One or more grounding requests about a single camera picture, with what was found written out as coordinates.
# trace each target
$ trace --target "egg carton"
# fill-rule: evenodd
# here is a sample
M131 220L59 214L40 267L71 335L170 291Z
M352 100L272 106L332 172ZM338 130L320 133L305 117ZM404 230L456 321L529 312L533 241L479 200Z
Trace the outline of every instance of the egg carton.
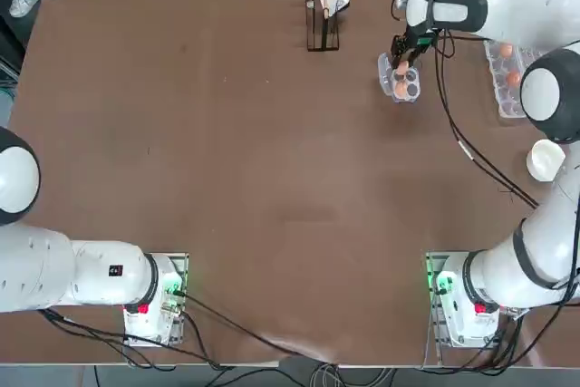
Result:
M520 78L523 77L526 68L544 53L536 49L513 46L511 55L505 57L499 52L501 43L485 41L483 45L489 61L489 71L493 78L499 116L502 118L525 118L526 114L519 97L519 84L510 86L507 77L510 73L518 73Z
M419 94L421 94L421 84L419 82L419 72L415 67L411 67L404 76L400 76L392 69L387 53L379 56L378 67L381 88L386 95L392 97L395 103L413 103L417 100ZM405 82L407 85L403 95L399 95L395 91L397 82Z

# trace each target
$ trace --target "green indicator light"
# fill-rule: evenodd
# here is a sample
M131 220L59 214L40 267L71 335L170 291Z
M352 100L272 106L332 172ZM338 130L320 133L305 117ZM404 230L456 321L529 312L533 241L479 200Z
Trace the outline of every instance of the green indicator light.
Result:
M431 273L431 268L430 268L429 263L427 263L427 285L429 287L433 287L432 283L433 283L433 274Z
M432 38L423 36L422 38L417 39L417 45L429 45L431 44Z
M452 287L453 279L449 276L440 276L437 280L437 288L441 291L450 292Z

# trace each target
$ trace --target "brown table surface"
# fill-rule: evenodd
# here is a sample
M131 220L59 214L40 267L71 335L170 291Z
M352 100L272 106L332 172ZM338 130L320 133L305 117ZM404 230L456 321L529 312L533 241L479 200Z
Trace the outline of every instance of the brown table surface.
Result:
M425 253L493 247L528 209L452 139L432 52L416 104L382 93L377 57L404 26L390 1L353 0L340 51L308 53L304 0L43 0L11 121L43 169L25 221L186 251L190 292L310 355L420 364ZM541 198L525 169L539 134L499 120L482 44L457 42L447 65L458 124ZM190 310L221 362L281 356ZM63 312L122 331L116 308ZM547 314L526 320L524 342ZM573 316L563 313L533 364L579 365L566 351L580 339ZM35 313L0 319L4 363L121 359ZM197 350L190 330L183 346Z

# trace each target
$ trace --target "floor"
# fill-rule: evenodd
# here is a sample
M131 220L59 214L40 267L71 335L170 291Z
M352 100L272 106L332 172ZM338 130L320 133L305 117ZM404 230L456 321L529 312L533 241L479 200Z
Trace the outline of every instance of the floor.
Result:
M8 8L11 3L12 0L0 0L0 17L5 20L9 29L0 34L0 56L15 69L20 70L24 60L22 50L28 45L34 21L38 15L40 2L33 7L28 15L21 18L13 18L8 14Z
M299 382L307 384L314 362L306 359L291 359L282 363L281 369L294 376ZM235 369L221 378L227 382L241 373L251 369ZM347 382L365 383L372 380L378 369L344 370ZM206 366L182 366L175 372L161 373L140 371L125 366L99 366L101 387L202 387L215 373ZM0 367L0 380L4 387L96 387L92 366L33 366L33 367ZM513 369L497 378L474 374L436 376L419 373L413 369L402 369L397 372L393 387L531 387L546 386L564 387L577 385L580 372L577 370L542 370ZM277 373L260 373L235 382L234 387L270 386L290 387L293 384Z

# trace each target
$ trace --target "black cable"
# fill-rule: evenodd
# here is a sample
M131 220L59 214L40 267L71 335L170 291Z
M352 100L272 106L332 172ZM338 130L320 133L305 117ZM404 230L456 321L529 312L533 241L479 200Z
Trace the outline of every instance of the black cable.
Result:
M148 359L142 352L138 351L137 349L133 348L132 346L123 343L121 341L115 340L115 339L105 339L103 337L100 337L98 334L93 333L91 331L87 331L84 330L86 333L90 334L90 335L86 335L86 334L82 334L82 333L77 333L75 331L71 331L68 328L65 328L62 325L59 325L56 320L52 319L50 316L47 316L46 313L55 313L54 311L48 309L48 310L40 310L39 311L44 318L50 323L52 324L54 327L56 327L57 329L63 331L64 333L67 333L69 335L72 335L74 337L83 337L83 338L87 338L89 340L93 340L93 341L97 341L97 342L101 342L101 343L105 343L106 345L108 345L111 349L113 349L115 352L119 353L122 357L124 357L130 365L138 368L138 369L155 369L159 372L172 372L176 369L176 366L171 367L171 368L164 368L164 367L159 367L158 365L156 365L155 363L153 363L150 359ZM115 343L116 345L120 346L121 348L127 348L130 349L131 351L133 351L134 353L136 353L144 362L145 364L142 363L138 363L137 361L135 361L135 359L129 357L124 351L122 351L121 349L116 348L113 343Z
M262 369L255 369L254 371L251 372L246 372L246 373L242 373L241 375L238 375L236 378L226 381L226 382L222 382L221 384L216 385L215 387L226 387L229 384L233 384L234 382L237 382L243 378L246 378L247 376L252 376L255 375L256 373L261 373L261 372L276 372L276 373L280 373L281 375L283 375L286 379L290 380L291 382L293 382L294 384L296 384L299 387L306 387L304 384L302 384L301 382L299 382L298 380L296 380L294 377L290 376L288 373L286 372L282 372L280 369L276 369L275 367L265 367Z
M97 366L93 366L92 371L94 372L94 381L96 382L97 387L101 387L101 380L99 380L99 373L97 372Z
M441 372L441 371L430 371L430 370L425 370L425 369L417 369L419 372L425 372L425 373L429 373L431 375L454 375L456 373L460 373L460 372L470 372L472 371L472 369L469 368L469 365L472 364L473 362L475 362L478 357L484 352L484 351L488 351L488 347L491 346L494 342L494 340L498 337L502 337L505 334L505 330L498 330L496 331L496 333L493 335L493 337L491 338L491 340L489 340L484 347L482 347L481 349L479 349L479 351L477 351L469 360L467 360L465 363L463 363L460 367L450 367L450 368L441 368L442 371L445 372Z
M578 261L578 248L580 245L579 239L580 239L580 196L578 197L578 202L576 205L576 220L575 220L575 231L574 231L574 243L573 243L573 248L572 248L573 251L572 251L571 271L570 271L570 275L568 278L566 291L564 293L562 300L558 303L558 307L555 310L555 312L548 319L548 321L546 322L544 327L539 331L539 333L536 335L534 340L532 340L530 345L517 358L514 358L514 355L515 355L515 352L517 349L517 341L518 341L519 336L520 336L524 316L522 316L521 318L519 318L517 320L517 327L516 327L515 332L512 334L512 339L510 340L510 344L508 345L506 350L502 353L502 356L497 361L493 362L490 365L484 365L484 366L480 366L479 368L474 368L474 369L466 369L465 371L462 371L462 372L479 372L479 373L487 375L487 376L499 376L502 373L504 373L508 368L514 366L515 364L518 364L534 348L534 346L536 346L536 344L543 337L543 335L546 333L548 328L554 323L554 321L560 315L562 309L566 306L566 304L570 301L570 299L572 299L572 297L575 294L576 289L578 288L578 284L575 283L575 278L576 278L576 266L577 266L577 261ZM502 361L505 359L505 357L508 355L508 353L509 353L509 357L507 358L507 363L501 365ZM437 374L450 374L450 372L438 372Z
M566 286L566 290L564 293L564 297L560 301L558 308L554 311L554 314L550 317L550 319L544 325L544 328L540 330L540 332L536 335L536 338L532 341L532 343L523 351L516 359L511 360L508 364L506 364L505 368L513 366L514 364L519 363L522 358L524 358L536 345L537 342L542 338L544 333L550 327L551 324L557 319L560 315L562 309L566 306L566 304L572 299L574 296L575 290L578 287L578 284L575 283L576 277L576 265L578 262L578 248L579 248L579 239L580 239L580 196L578 196L578 201L576 204L576 221L575 221L575 228L574 228L574 244L573 244L573 251L572 251L572 266L570 271L570 277L568 279L568 285Z
M397 374L397 371L399 371L399 369L392 370L391 379L389 380L388 387L392 387L392 383L395 381L395 375Z
M560 305L560 303L553 303L550 305L558 307ZM564 308L566 308L566 307L580 307L580 303L569 303L569 304L564 305Z
M202 360L205 363L209 363L211 361L211 360L205 358L203 355L199 355L198 353L193 353L191 351L186 351L184 349L176 348L175 346L171 346L170 344L164 344L164 343L155 342L154 340L151 340L151 339L148 339L148 338L145 338L145 337L139 337L139 336L134 335L134 334L112 333L112 332L109 332L109 331L100 330L98 328L93 328L93 327L88 326L88 325L84 325L84 324L80 324L80 323L68 321L67 319L65 319L60 314L57 314L57 316L54 316L53 317L53 320L56 321L56 322L58 322L59 324L64 324L64 325L70 326L72 328L79 328L79 329L82 329L83 331L93 332L93 333L96 333L98 335L105 335L105 336L109 336L109 337L119 337L119 338L121 338L123 340L133 339L133 340L137 340L137 341L141 341L141 342L145 342L145 343L155 344L156 346L159 346L159 347L164 348L164 349L169 349L169 350L174 351L176 353L182 353L184 355L189 355L189 356L198 358L199 360Z
M451 33L449 31L446 31L446 32L448 32L449 37L452 38ZM433 43L435 45L437 45L438 40L439 40L439 37L436 37L434 39ZM443 41L443 51L445 51L445 41L446 40L447 40L447 38L445 38ZM491 161L466 138L466 136L463 134L463 132L460 130L458 125L453 120L453 117L451 116L451 112L449 109L448 98L447 98L447 87L445 84L445 73L444 73L445 57L441 56L441 69L440 69L440 74L439 74L439 59L438 59L437 54L438 53L436 52L435 53L435 71L436 71L436 76L437 76L438 89L440 91L440 99L441 99L441 102L443 104L443 109L445 110L445 113L447 114L447 117L449 120L449 125L451 127L451 130L453 131L453 135L454 135L455 139L457 141L459 141L459 139L461 139L461 143L464 143L464 145L467 145L471 149L471 151L473 151L480 159L482 159L491 168L491 170L493 170L496 174L498 174L498 176L493 177L490 175L490 171L484 170L486 172L486 174L491 176L495 181L501 183L501 185L504 186L505 188L507 188L509 191L511 191L515 195L517 195L520 199L522 199L524 202L526 202L531 208L536 208L538 206L537 201L535 201L531 196L529 196L529 194L527 194L521 187L519 187L519 185L517 185L515 182L513 182L510 178L508 178L508 176L506 176L503 172L501 172L493 163L491 163ZM474 157L471 156L470 158L472 161L476 162ZM482 164L479 164L477 166L478 166L478 168L483 169Z
M197 298L186 294L185 292L181 292L181 291L175 291L173 292L173 295L177 295L177 296L182 296L184 298L187 298L188 300L194 302L195 304L199 305L200 307L203 307L204 309L206 309L207 311L209 311L210 313L212 313L213 315L217 316L218 318L220 318L222 321L227 322L228 324L236 327L238 330L243 331L244 333L254 337L256 340L258 340L259 342L262 342L263 344L267 344L268 346L276 349L277 351L281 351L283 353L287 353L289 355L301 355L300 353L297 353L296 351L292 351L291 349L288 348L284 348L284 346L279 346L275 343L270 342L269 340L265 339L264 337L262 337L261 335L258 335L256 333L254 333L253 331L248 330L247 328L245 328L244 326L232 321L231 319L229 319L227 316L221 314L220 312L218 312L217 310L214 310L213 308L211 308L210 306L204 304L203 302L199 301Z
M203 343L203 339L201 338L201 332L199 331L198 325L193 320L191 315L189 315L188 312L181 312L181 313L183 314L183 316L186 318L186 320L189 322L189 324L193 328L193 331L196 335L196 338L198 339L199 350L201 351L201 353L203 354L204 357L206 357L209 361L211 361L211 363L208 363L211 366L211 368L214 371L222 371L222 370L226 369L226 367L221 366L219 363L214 364L214 360L209 358L208 350L206 349L206 346Z
M449 36L449 38L451 40L451 53L450 54L446 54L445 53L445 45L446 45L446 42L447 42L447 39L448 39L448 37L445 36L446 34ZM437 40L434 42L433 47L435 47L435 51L437 53L439 53L441 56L444 56L447 59L451 59L453 56L455 56L455 39L454 39L454 37L451 36L451 32L449 32L447 30L444 31L444 34L443 35L444 35L443 38L441 38L443 40L443 50L439 50L439 38L437 38Z
M227 371L223 371L220 372L216 375L216 377L214 377L213 380L211 380L210 382L208 382L204 387L211 387L212 385L214 385L216 382L218 382L219 378L221 378L222 376L224 376L226 374Z
M334 374L336 375L336 377L341 380L341 383L343 384L343 387L348 386L353 386L353 387L367 387L369 385L374 385L377 381L379 381L379 379L384 375L384 369L380 369L379 373L370 381L368 382L363 382L363 383L356 383L356 382L346 382L343 378L343 376L341 375L341 373L339 372L339 367L338 366L333 366L334 368Z

